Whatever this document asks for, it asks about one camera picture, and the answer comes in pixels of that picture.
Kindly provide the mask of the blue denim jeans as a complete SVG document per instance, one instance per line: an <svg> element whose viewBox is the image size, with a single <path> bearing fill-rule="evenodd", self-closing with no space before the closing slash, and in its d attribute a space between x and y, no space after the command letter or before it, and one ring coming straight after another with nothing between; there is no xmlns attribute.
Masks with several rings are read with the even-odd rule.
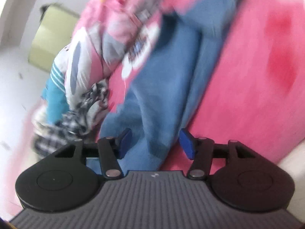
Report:
<svg viewBox="0 0 305 229"><path fill-rule="evenodd" d="M202 100L240 0L197 0L164 14L159 38L131 81L124 102L104 119L100 136L132 130L119 165L156 171Z"/></svg>

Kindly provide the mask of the black white checkered shirt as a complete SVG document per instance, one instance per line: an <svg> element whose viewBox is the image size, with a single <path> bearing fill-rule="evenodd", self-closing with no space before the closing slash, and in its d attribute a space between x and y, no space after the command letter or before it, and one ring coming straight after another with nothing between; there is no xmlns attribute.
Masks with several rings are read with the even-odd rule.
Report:
<svg viewBox="0 0 305 229"><path fill-rule="evenodd" d="M87 139L109 111L108 96L107 79L93 84L76 108L53 125L47 122L47 105L42 104L32 117L34 152L44 158L71 141Z"/></svg>

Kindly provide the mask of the blue striped pillow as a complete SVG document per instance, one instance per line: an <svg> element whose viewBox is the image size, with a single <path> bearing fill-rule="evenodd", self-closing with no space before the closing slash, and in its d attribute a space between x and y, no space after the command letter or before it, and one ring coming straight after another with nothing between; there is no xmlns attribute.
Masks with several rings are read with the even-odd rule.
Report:
<svg viewBox="0 0 305 229"><path fill-rule="evenodd" d="M47 103L47 123L55 124L69 111L65 91L66 64L54 60L42 98Z"/></svg>

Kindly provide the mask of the pink floral bed blanket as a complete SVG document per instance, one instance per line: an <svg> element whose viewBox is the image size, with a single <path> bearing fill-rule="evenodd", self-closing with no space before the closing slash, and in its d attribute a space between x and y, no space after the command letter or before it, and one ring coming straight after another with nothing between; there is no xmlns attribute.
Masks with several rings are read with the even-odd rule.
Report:
<svg viewBox="0 0 305 229"><path fill-rule="evenodd" d="M171 8L165 14L186 8ZM110 79L111 113L144 66ZM237 139L278 163L304 139L304 0L240 0L220 57L187 128L217 143ZM187 170L177 141L162 170Z"/></svg>

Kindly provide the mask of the pink grey crumpled quilt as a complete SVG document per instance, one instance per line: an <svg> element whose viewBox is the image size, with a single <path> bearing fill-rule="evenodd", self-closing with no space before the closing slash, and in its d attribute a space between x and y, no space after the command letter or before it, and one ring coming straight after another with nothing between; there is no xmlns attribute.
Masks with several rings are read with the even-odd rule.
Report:
<svg viewBox="0 0 305 229"><path fill-rule="evenodd" d="M67 53L65 92L74 107L94 83L111 75L142 27L157 13L194 0L89 0Z"/></svg>

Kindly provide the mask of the yellow-green wardrobe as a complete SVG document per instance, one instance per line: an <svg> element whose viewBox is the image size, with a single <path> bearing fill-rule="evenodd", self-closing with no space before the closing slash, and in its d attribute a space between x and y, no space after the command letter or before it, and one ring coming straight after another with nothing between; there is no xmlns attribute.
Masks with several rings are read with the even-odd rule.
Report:
<svg viewBox="0 0 305 229"><path fill-rule="evenodd" d="M40 12L40 24L31 43L28 62L50 72L54 58L70 43L79 15L58 4L44 5Z"/></svg>

